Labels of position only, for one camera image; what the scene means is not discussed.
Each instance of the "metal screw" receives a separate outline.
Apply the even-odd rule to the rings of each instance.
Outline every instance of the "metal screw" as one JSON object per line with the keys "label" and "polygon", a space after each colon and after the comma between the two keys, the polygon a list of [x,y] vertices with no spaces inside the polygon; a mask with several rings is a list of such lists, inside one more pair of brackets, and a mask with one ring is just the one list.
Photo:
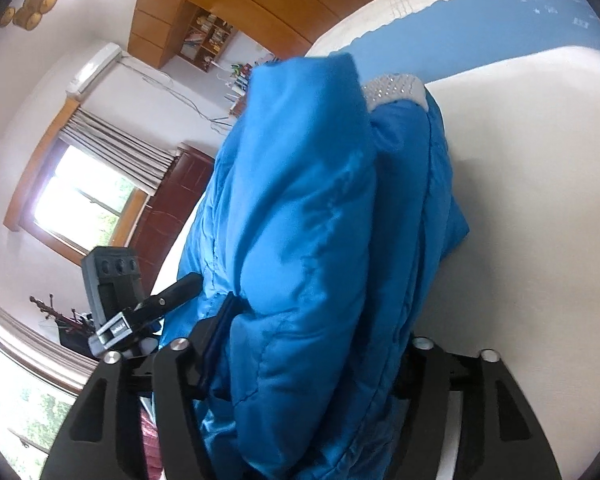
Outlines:
{"label": "metal screw", "polygon": [[480,357],[483,361],[487,361],[488,363],[497,363],[500,360],[500,354],[490,348],[480,352]]}
{"label": "metal screw", "polygon": [[185,337],[179,337],[174,339],[169,343],[171,350],[175,350],[176,352],[180,350],[184,350],[189,346],[189,340]]}
{"label": "metal screw", "polygon": [[431,350],[434,347],[433,341],[426,337],[414,337],[413,346],[418,350]]}
{"label": "metal screw", "polygon": [[112,350],[111,352],[107,352],[106,354],[104,354],[103,361],[106,362],[106,364],[108,365],[112,365],[120,361],[121,357],[122,354],[120,352],[115,352]]}

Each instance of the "striped curtain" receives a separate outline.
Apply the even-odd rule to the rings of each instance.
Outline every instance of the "striped curtain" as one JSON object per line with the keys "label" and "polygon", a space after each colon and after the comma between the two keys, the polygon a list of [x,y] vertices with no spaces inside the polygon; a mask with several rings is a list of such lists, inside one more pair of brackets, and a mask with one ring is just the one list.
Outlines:
{"label": "striped curtain", "polygon": [[174,156],[78,108],[59,138],[126,176],[150,196],[160,186]]}

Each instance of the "wicker lampshade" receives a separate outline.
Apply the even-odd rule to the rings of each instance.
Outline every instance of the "wicker lampshade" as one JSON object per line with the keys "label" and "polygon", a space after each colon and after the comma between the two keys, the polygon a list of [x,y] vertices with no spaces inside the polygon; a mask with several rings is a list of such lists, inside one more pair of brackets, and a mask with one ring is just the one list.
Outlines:
{"label": "wicker lampshade", "polygon": [[58,0],[24,0],[22,6],[31,12],[46,14],[54,8]]}
{"label": "wicker lampshade", "polygon": [[16,8],[15,7],[7,7],[6,9],[4,9],[4,12],[2,13],[2,16],[0,17],[0,27],[6,27],[7,25],[9,25],[11,23],[11,20],[13,19],[13,16],[16,13]]}
{"label": "wicker lampshade", "polygon": [[13,25],[23,28],[24,30],[33,30],[42,20],[42,14],[39,12],[31,12],[24,7],[18,9],[13,17]]}

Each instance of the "wooden window frame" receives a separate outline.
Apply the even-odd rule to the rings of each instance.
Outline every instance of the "wooden window frame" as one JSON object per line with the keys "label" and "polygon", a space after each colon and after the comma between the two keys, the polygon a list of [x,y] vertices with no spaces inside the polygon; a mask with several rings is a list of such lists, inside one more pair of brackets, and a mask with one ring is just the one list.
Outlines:
{"label": "wooden window frame", "polygon": [[[46,185],[69,147],[59,139],[60,130],[68,123],[79,106],[80,103],[77,101],[67,99],[47,128],[20,177],[3,222],[11,231],[25,230],[76,265],[80,265],[82,258],[86,256],[84,250],[74,246],[70,240],[64,240],[60,235],[52,234],[40,227],[34,220],[34,211]],[[123,247],[128,244],[148,198],[147,193],[137,187],[131,192],[111,235],[110,245]]]}

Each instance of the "bed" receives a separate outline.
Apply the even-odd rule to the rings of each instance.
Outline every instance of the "bed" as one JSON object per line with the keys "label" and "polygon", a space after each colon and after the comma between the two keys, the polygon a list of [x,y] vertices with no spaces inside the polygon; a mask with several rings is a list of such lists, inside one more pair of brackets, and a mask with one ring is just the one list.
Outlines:
{"label": "bed", "polygon": [[336,51],[362,82],[414,73],[442,109],[472,233],[416,331],[499,349],[579,478],[600,450],[600,20],[586,0],[375,0],[308,55]]}

